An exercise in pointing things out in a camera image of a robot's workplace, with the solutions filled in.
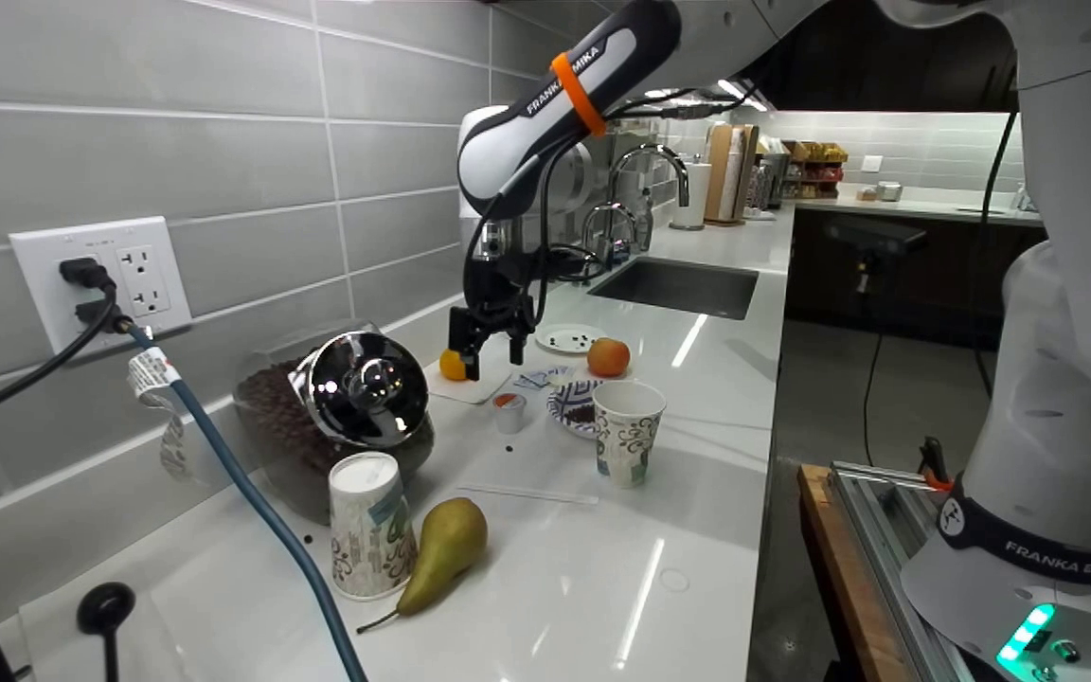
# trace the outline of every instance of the electrical outlet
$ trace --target electrical outlet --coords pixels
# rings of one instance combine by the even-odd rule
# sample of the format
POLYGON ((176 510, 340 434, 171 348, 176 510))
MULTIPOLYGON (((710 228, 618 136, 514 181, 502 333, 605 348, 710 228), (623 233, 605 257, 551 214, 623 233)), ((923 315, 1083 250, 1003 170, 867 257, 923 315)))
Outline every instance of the electrical outlet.
MULTIPOLYGON (((82 333, 77 306, 101 300, 99 291, 60 280, 56 266, 70 257, 101 262, 117 280, 117 304, 133 323, 153 325, 157 333, 195 323, 163 214, 17 232, 13 250, 55 352, 82 333)), ((125 337, 99 333, 82 352, 117 343, 125 343, 125 337)))
POLYGON ((878 175, 883 170, 883 155, 862 155, 862 170, 878 175))

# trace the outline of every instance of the pear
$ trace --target pear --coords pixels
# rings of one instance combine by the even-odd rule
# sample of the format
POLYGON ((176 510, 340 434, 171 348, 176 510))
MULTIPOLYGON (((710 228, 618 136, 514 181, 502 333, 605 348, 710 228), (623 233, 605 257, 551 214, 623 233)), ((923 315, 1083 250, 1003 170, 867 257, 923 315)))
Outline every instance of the pear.
POLYGON ((355 631, 369 631, 382 620, 396 618, 413 618, 432 608, 439 599, 446 599, 459 579, 487 558, 487 516, 470 496, 456 496, 436 505, 423 516, 423 530, 422 530, 422 558, 408 569, 408 579, 402 587, 402 599, 396 607, 396 613, 362 625, 355 631))

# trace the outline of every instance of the orange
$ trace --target orange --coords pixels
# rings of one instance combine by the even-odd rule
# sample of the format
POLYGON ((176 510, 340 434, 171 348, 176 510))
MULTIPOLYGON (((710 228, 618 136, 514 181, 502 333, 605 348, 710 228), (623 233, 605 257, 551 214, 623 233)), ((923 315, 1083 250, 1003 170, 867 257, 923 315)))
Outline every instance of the orange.
POLYGON ((439 376, 445 376, 446 381, 468 381, 468 358, 463 358, 463 352, 445 348, 436 366, 439 366, 439 376))
POLYGON ((598 378, 618 378, 628 366, 628 343, 618 337, 596 337, 588 343, 588 370, 598 378))

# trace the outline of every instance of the small cup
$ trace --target small cup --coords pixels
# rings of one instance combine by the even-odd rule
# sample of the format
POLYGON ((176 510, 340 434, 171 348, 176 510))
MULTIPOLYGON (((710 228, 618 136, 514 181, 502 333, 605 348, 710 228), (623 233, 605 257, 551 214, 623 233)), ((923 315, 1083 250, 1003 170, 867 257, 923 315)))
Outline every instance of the small cup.
POLYGON ((524 395, 495 395, 492 396, 502 431, 521 431, 527 424, 527 396, 524 395))
POLYGON ((598 381, 596 406, 596 468, 618 486, 643 486, 665 419, 665 396, 636 378, 598 381))
POLYGON ((396 591, 417 558, 398 457, 355 452, 329 466, 329 564, 345 594, 396 591))

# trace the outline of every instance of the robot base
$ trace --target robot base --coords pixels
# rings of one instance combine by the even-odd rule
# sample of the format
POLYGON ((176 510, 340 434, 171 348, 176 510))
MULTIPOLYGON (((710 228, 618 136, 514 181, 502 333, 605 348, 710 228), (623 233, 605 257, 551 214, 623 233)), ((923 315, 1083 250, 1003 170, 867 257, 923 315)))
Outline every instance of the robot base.
POLYGON ((937 530, 901 569, 918 613, 1009 679, 1091 679, 1091 587, 1031 574, 985 548, 953 548, 937 530), (1024 644, 1028 618, 1048 607, 1045 631, 1024 644))

